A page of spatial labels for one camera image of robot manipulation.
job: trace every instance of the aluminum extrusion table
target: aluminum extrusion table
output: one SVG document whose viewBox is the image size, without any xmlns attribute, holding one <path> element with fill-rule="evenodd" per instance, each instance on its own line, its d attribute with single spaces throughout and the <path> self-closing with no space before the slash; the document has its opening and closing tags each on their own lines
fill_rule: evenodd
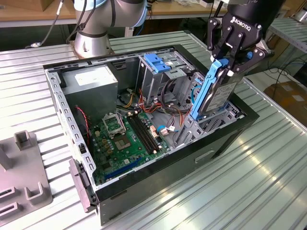
<svg viewBox="0 0 307 230">
<path fill-rule="evenodd" d="M 111 40 L 116 53 L 182 44 L 206 67 L 210 53 L 192 34 Z M 43 64 L 74 60 L 69 45 L 0 53 L 0 139 L 34 131 L 53 202 L 1 228 L 100 229 L 86 214 L 69 173 L 71 153 L 52 104 Z M 220 157 L 104 226 L 105 229 L 298 229 L 307 224 L 306 128 L 244 81 L 236 93 L 259 115 Z"/>
<path fill-rule="evenodd" d="M 269 30 L 307 53 L 307 24 L 302 24 L 292 18 L 278 18 L 274 20 Z"/>
</svg>

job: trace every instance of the blue drive bay latch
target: blue drive bay latch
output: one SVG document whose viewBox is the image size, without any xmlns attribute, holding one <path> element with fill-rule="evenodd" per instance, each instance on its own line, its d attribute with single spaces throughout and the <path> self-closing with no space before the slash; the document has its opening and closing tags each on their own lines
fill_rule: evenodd
<svg viewBox="0 0 307 230">
<path fill-rule="evenodd" d="M 171 69 L 162 61 L 161 58 L 158 57 L 157 54 L 145 54 L 144 58 L 157 73 L 169 71 Z"/>
</svg>

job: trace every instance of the motherboard chip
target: motherboard chip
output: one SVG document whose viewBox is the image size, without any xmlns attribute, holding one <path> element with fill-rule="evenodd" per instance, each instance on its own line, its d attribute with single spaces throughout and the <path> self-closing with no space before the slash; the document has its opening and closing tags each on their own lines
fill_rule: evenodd
<svg viewBox="0 0 307 230">
<path fill-rule="evenodd" d="M 118 150 L 123 150 L 123 149 L 131 146 L 131 143 L 128 140 L 126 135 L 115 137 L 114 143 L 116 144 L 116 147 L 117 147 Z"/>
</svg>

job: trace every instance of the blue plastic bracket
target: blue plastic bracket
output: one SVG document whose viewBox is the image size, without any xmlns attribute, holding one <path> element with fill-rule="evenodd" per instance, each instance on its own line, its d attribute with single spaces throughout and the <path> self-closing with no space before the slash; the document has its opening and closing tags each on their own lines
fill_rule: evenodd
<svg viewBox="0 0 307 230">
<path fill-rule="evenodd" d="M 157 73 L 162 73 L 171 69 L 157 56 L 157 54 L 145 54 L 144 58 Z"/>
<path fill-rule="evenodd" d="M 199 119 L 202 118 L 202 116 L 199 116 L 199 109 L 201 107 L 201 104 L 205 100 L 211 85 L 215 83 L 215 81 L 217 79 L 216 75 L 218 74 L 219 69 L 226 66 L 228 64 L 228 62 L 229 62 L 228 59 L 223 58 L 221 60 L 215 60 L 211 64 L 210 69 L 209 69 L 209 71 L 208 71 L 208 73 L 205 77 L 205 81 L 201 86 L 201 90 L 200 90 L 199 94 L 197 95 L 197 98 L 195 100 L 195 103 L 194 103 L 192 110 L 191 110 L 191 113 L 190 113 L 190 116 L 194 120 L 199 120 Z"/>
</svg>

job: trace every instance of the gray fixture block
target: gray fixture block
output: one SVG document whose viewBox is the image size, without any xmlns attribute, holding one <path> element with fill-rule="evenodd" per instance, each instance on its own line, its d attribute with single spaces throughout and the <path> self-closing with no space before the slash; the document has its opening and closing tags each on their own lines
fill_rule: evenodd
<svg viewBox="0 0 307 230">
<path fill-rule="evenodd" d="M 0 167 L 7 171 L 12 167 L 12 161 L 8 156 L 5 154 L 3 150 L 3 146 L 0 144 Z"/>
<path fill-rule="evenodd" d="M 42 183 L 38 182 L 39 193 L 34 195 L 27 187 L 24 188 L 25 198 L 30 201 L 32 205 L 37 205 L 43 202 L 48 197 L 48 191 L 42 186 Z"/>
<path fill-rule="evenodd" d="M 14 140 L 20 151 L 32 147 L 30 135 L 26 130 L 15 133 Z"/>
<path fill-rule="evenodd" d="M 22 211 L 22 206 L 17 202 L 9 204 L 0 208 L 0 220 L 7 219 L 8 217 L 14 216 Z"/>
<path fill-rule="evenodd" d="M 35 133 L 0 140 L 0 227 L 51 203 Z"/>
</svg>

